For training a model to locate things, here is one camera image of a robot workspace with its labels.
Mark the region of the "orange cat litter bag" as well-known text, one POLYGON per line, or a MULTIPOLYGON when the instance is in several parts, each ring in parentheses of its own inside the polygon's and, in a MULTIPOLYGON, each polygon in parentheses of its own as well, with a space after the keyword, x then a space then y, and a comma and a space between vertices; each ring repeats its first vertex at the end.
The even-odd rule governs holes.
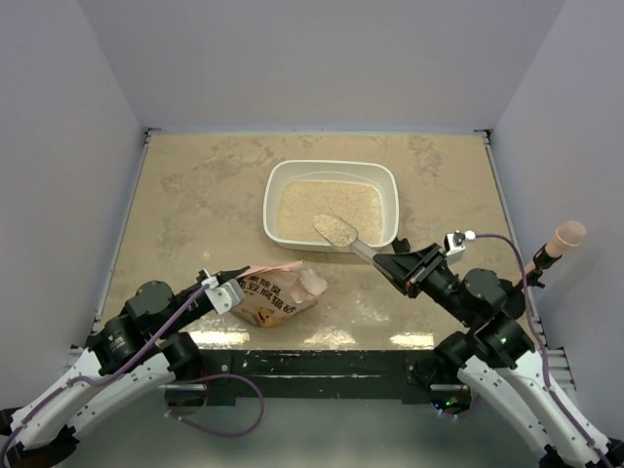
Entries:
POLYGON ((318 302, 328 288, 302 260, 277 266, 252 266, 237 277, 243 302, 231 313, 260 328, 277 327, 318 302))

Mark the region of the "clear plastic litter scoop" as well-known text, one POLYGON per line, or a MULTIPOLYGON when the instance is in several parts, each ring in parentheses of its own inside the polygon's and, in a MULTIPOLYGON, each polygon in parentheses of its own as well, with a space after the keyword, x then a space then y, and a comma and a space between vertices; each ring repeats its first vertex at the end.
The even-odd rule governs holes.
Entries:
POLYGON ((315 231, 340 253, 355 254, 361 260, 374 264, 377 252, 359 238, 358 230, 333 214, 318 214, 312 221, 315 231))

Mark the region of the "white litter box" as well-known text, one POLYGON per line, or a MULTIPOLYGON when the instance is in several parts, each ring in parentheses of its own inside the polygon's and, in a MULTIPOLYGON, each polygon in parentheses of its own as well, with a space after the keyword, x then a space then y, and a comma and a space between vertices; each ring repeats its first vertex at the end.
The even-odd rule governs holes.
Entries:
POLYGON ((278 245, 325 252, 331 247, 313 229, 315 215, 338 215, 376 249, 399 228, 396 180, 385 167, 364 162, 290 160, 274 167, 265 189, 263 227, 278 245))

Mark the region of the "beige litter scoop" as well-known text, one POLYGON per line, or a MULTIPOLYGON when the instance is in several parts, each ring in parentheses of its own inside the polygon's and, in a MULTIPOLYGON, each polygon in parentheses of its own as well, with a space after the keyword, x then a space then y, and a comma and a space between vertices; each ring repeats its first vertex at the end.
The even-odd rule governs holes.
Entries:
POLYGON ((526 265, 526 280, 530 286, 540 287, 540 277, 550 269, 563 255, 578 247, 586 236, 587 230, 583 223, 571 220, 556 228, 550 241, 544 244, 526 265))

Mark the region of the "black bag clip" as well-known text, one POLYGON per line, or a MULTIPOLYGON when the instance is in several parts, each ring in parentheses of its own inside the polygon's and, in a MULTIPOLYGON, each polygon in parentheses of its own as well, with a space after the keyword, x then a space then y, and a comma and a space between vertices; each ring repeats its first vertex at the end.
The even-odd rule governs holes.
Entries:
POLYGON ((408 254, 411 251, 410 241, 406 238, 400 239, 396 237, 392 241, 391 247, 395 254, 408 254))

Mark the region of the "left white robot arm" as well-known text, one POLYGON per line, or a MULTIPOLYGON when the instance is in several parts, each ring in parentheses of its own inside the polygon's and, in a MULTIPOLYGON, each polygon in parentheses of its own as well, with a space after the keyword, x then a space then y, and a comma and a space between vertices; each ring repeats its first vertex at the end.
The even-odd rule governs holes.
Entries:
POLYGON ((53 467, 118 408, 160 385, 199 377, 203 358, 184 327, 241 305, 243 272, 202 270, 180 292, 157 280, 141 285, 48 390, 21 408, 2 410, 2 466, 53 467))

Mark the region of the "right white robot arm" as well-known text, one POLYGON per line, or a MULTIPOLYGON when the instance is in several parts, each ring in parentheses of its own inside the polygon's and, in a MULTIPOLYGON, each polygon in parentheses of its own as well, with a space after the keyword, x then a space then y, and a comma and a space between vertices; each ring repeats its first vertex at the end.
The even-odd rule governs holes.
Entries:
POLYGON ((372 265, 403 295, 426 294, 467 332, 435 349, 434 370, 477 392, 522 437, 542 467, 620 467, 623 443, 596 428, 548 369, 547 354, 508 314, 524 294, 483 268, 458 277, 441 246, 377 253, 372 265))

